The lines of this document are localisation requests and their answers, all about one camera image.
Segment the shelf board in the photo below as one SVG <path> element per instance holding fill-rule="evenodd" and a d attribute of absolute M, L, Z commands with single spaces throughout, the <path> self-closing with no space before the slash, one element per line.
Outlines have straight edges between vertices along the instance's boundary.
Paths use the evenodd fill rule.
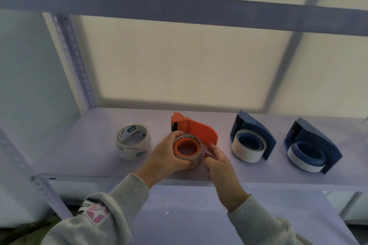
<path fill-rule="evenodd" d="M 114 144 L 115 133 L 130 122 L 150 122 L 152 146 L 171 131 L 174 111 L 143 109 L 89 109 L 68 131 L 67 136 L 33 166 L 44 178 L 72 181 L 112 182 L 124 178 L 147 159 L 123 160 Z M 230 131 L 235 113 L 181 112 L 208 124 L 218 133 L 218 146 L 229 157 L 242 184 L 249 187 L 301 190 L 368 191 L 367 131 L 362 118 L 302 116 L 330 138 L 343 158 L 327 173 L 308 173 L 293 165 L 287 157 L 283 140 L 299 116 L 251 114 L 265 125 L 277 140 L 269 159 L 245 163 L 231 151 Z M 208 170 L 199 165 L 193 170 L 178 172 L 161 184 L 211 185 Z"/>
<path fill-rule="evenodd" d="M 287 219 L 298 234 L 315 245 L 358 245 L 322 191 L 246 191 L 273 216 Z M 214 187 L 154 186 L 134 220 L 134 242 L 241 245 L 226 212 Z"/>

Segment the orange tape core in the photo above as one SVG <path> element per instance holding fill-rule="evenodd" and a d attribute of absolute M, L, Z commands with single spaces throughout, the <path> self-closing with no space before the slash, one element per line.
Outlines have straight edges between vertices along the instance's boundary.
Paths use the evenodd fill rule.
<path fill-rule="evenodd" d="M 178 148 L 196 148 L 196 152 L 191 155 L 183 155 L 179 152 Z M 174 144 L 174 154 L 180 156 L 181 158 L 192 158 L 200 153 L 200 144 L 192 138 L 181 138 L 177 140 Z"/>

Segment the orange tape dispenser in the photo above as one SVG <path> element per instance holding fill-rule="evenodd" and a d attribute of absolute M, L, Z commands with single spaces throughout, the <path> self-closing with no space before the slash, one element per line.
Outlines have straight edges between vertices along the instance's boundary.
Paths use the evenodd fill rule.
<path fill-rule="evenodd" d="M 206 124 L 191 120 L 181 113 L 175 112 L 171 117 L 171 131 L 183 131 L 184 135 L 174 141 L 173 151 L 176 158 L 193 161 L 196 167 L 201 160 L 202 142 L 209 146 L 217 144 L 216 131 Z"/>

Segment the hand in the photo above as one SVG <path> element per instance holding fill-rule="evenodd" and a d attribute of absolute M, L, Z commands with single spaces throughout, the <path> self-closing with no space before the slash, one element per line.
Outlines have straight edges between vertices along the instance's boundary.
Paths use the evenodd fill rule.
<path fill-rule="evenodd" d="M 208 151 L 216 159 L 206 157 L 205 165 L 216 187 L 217 195 L 229 212 L 234 211 L 247 200 L 249 195 L 241 187 L 230 160 L 216 145 L 210 144 Z"/>
<path fill-rule="evenodd" d="M 191 161 L 181 160 L 174 156 L 174 140 L 182 134 L 184 134 L 182 131 L 171 132 L 156 146 L 145 164 L 134 172 L 149 188 L 167 179 L 174 172 L 192 167 Z"/>

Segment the blue tape core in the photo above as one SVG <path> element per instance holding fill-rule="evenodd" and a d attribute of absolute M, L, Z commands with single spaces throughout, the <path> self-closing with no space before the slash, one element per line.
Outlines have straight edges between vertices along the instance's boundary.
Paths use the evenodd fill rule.
<path fill-rule="evenodd" d="M 315 145 L 306 141 L 297 141 L 292 144 L 292 152 L 304 163 L 320 167 L 326 163 L 325 154 Z"/>
<path fill-rule="evenodd" d="M 251 150 L 262 150 L 264 149 L 263 143 L 257 136 L 250 133 L 238 134 L 239 142 L 246 148 Z"/>

